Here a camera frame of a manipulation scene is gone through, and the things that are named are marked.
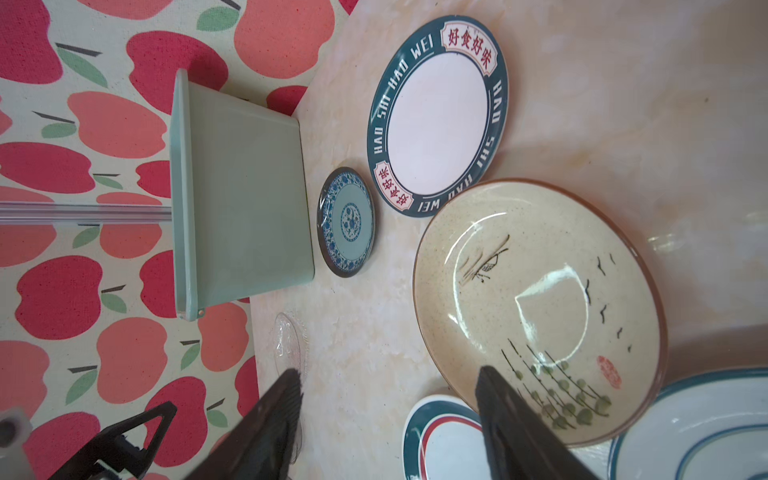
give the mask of brown plate rim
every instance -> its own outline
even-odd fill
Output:
[[[539,187],[547,188],[549,190],[553,190],[554,192],[565,195],[566,197],[576,201],[583,207],[586,207],[590,212],[597,215],[599,219],[603,220],[605,224],[608,225],[608,227],[614,231],[614,233],[629,249],[630,253],[634,257],[635,261],[637,262],[637,265],[640,267],[640,270],[643,273],[643,276],[645,276],[645,281],[648,285],[648,288],[650,289],[650,294],[654,299],[654,305],[656,306],[656,315],[659,321],[659,359],[656,365],[656,374],[654,376],[654,381],[651,383],[650,388],[648,389],[648,393],[643,399],[643,402],[640,404],[640,406],[637,407],[634,413],[630,415],[621,425],[611,430],[610,432],[600,435],[599,437],[596,437],[594,439],[587,440],[584,442],[571,442],[565,445],[572,448],[585,447],[589,445],[596,445],[598,443],[602,443],[602,442],[605,442],[606,440],[619,436],[620,434],[626,432],[645,413],[645,411],[654,402],[659,391],[661,390],[662,383],[664,382],[664,373],[667,371],[667,355],[668,355],[667,318],[664,315],[664,306],[661,303],[661,295],[659,294],[658,288],[656,287],[654,278],[651,276],[647,265],[643,261],[643,257],[641,257],[641,255],[634,248],[634,245],[632,244],[632,242],[629,240],[629,237],[627,237],[627,235],[624,234],[624,231],[621,228],[619,228],[619,226],[613,220],[608,218],[608,216],[603,214],[603,212],[597,209],[594,205],[590,204],[589,202],[579,197],[578,195],[573,194],[568,190],[565,190],[562,187],[558,187],[557,185],[553,185],[541,180],[533,180],[530,178],[521,178],[521,177],[510,177],[510,178],[499,178],[497,180],[487,180],[484,182],[479,182],[476,185],[472,185],[470,188],[464,190],[462,194],[459,194],[453,197],[451,200],[446,202],[445,205],[440,210],[438,210],[438,213],[434,217],[432,217],[432,219],[427,224],[427,227],[424,229],[424,233],[422,234],[421,240],[419,240],[419,248],[416,249],[416,257],[413,260],[413,275],[411,280],[411,294],[413,297],[413,310],[416,315],[416,323],[419,325],[419,333],[421,333],[422,335],[422,340],[424,341],[424,345],[427,348],[429,357],[432,358],[432,362],[435,363],[435,366],[437,367],[437,370],[440,372],[440,375],[442,375],[442,378],[445,379],[445,381],[448,383],[451,389],[456,393],[456,395],[460,399],[462,399],[464,403],[466,403],[469,406],[469,408],[477,412],[477,408],[472,406],[472,404],[476,402],[468,402],[467,399],[464,398],[464,396],[458,392],[458,390],[453,386],[453,384],[451,384],[451,381],[449,380],[448,376],[446,376],[445,373],[440,368],[440,365],[437,359],[435,358],[434,355],[432,355],[432,350],[429,348],[429,344],[427,343],[427,340],[424,337],[424,332],[422,331],[422,324],[421,324],[421,321],[419,320],[419,311],[416,309],[416,264],[419,262],[419,253],[421,252],[422,244],[424,243],[424,237],[426,237],[426,234],[429,231],[429,228],[432,226],[432,222],[434,222],[437,219],[437,217],[440,216],[440,214],[445,210],[445,208],[453,200],[455,200],[456,198],[459,198],[463,194],[466,194],[470,190],[474,190],[475,188],[479,188],[479,187],[485,187],[489,184],[532,184]]]

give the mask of marble surface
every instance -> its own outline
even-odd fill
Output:
[[[768,29],[762,0],[362,0],[296,109],[313,245],[336,167],[370,181],[366,122],[384,67],[440,15],[497,38],[516,80],[485,178],[532,177],[601,208],[644,256],[667,314],[667,382],[765,363]],[[350,279],[315,251],[315,280],[251,299],[259,384],[287,311],[310,343],[294,480],[401,478],[402,424],[445,388],[419,334],[411,275],[428,220],[376,198],[373,253]]]

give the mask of apple print wallpaper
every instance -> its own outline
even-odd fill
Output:
[[[0,225],[0,410],[31,419],[38,479],[166,400],[178,412],[150,471],[183,478],[259,399],[247,299],[177,319],[171,245],[170,224]],[[158,423],[128,439],[144,445]]]
[[[109,195],[123,193],[170,206],[176,70],[290,115],[356,3],[4,0],[0,186],[59,204],[133,203]]]

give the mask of apple stem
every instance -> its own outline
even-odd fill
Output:
[[[93,51],[93,50],[88,50],[86,48],[73,47],[72,45],[65,45],[63,43],[57,43],[56,46],[59,48],[63,48],[64,50],[73,51],[75,53],[82,53],[83,55],[87,55],[89,57],[97,57],[101,55],[100,51]]]
[[[119,292],[123,288],[125,288],[125,285],[113,286],[112,288],[105,288],[101,292],[102,293]]]
[[[48,120],[63,121],[65,123],[74,125],[74,122],[72,120],[67,120],[66,118],[54,117],[53,115],[42,114],[39,111],[34,111],[34,110],[32,111],[32,113],[37,115],[38,117],[47,118]]]
[[[88,370],[97,369],[98,365],[90,365],[90,366],[78,366],[73,369],[67,369],[72,373],[80,373],[80,372],[87,372]]]
[[[208,410],[213,410],[216,407],[220,406],[222,403],[224,403],[224,399],[219,400],[218,402],[214,403],[213,405],[211,405],[210,407],[206,408],[205,410],[206,410],[206,412]]]
[[[221,1],[229,5],[230,7],[234,8],[238,12],[240,11],[240,6],[237,3],[232,2],[232,0],[221,0]]]

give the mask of plate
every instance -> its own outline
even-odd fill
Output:
[[[349,167],[335,169],[317,202],[317,241],[338,276],[359,272],[373,246],[376,219],[366,183]]]
[[[611,447],[609,476],[768,478],[768,369],[676,382]]]
[[[402,467],[406,480],[490,480],[479,415],[452,396],[420,400],[403,429]]]
[[[508,84],[502,50],[473,18],[436,18],[408,37],[368,122],[368,164],[390,207],[432,216],[480,180],[502,139]]]
[[[629,427],[667,358],[656,287],[625,235],[575,195],[497,180],[446,204],[413,271],[427,350],[476,409],[493,365],[569,446]]]

